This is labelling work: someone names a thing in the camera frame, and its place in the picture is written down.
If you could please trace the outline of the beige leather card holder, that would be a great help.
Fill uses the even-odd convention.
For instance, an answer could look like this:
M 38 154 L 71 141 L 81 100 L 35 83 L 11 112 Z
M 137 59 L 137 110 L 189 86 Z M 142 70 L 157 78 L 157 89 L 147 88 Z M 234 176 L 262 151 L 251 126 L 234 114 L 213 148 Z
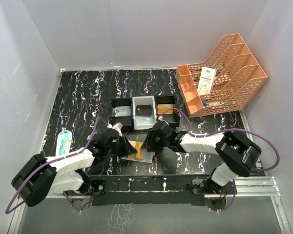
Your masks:
M 152 163 L 153 157 L 156 154 L 155 152 L 149 152 L 146 149 L 142 149 L 141 142 L 130 140 L 129 143 L 131 144 L 131 146 L 133 146 L 137 150 L 137 153 L 122 157 L 121 159 L 129 160 L 129 161 Z

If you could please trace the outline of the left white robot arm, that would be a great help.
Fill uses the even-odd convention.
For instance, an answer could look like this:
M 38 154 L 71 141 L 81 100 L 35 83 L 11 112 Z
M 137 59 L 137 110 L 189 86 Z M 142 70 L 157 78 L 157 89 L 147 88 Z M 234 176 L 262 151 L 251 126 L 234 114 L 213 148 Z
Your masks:
M 87 147 L 66 156 L 32 156 L 12 179 L 12 186 L 26 205 L 33 207 L 48 195 L 78 191 L 86 184 L 80 170 L 104 161 L 108 154 L 125 157 L 138 151 L 115 128 L 95 135 Z

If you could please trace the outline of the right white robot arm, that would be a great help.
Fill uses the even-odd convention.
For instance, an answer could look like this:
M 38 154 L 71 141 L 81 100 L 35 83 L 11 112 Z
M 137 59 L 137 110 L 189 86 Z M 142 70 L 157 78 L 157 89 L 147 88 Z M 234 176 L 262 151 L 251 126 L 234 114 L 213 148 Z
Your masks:
M 141 148 L 160 153 L 165 147 L 177 153 L 201 152 L 220 156 L 222 164 L 208 179 L 191 185 L 199 192 L 217 194 L 237 177 L 249 177 L 262 153 L 258 145 L 239 131 L 195 135 L 190 131 L 176 131 L 165 121 L 159 121 L 149 129 Z

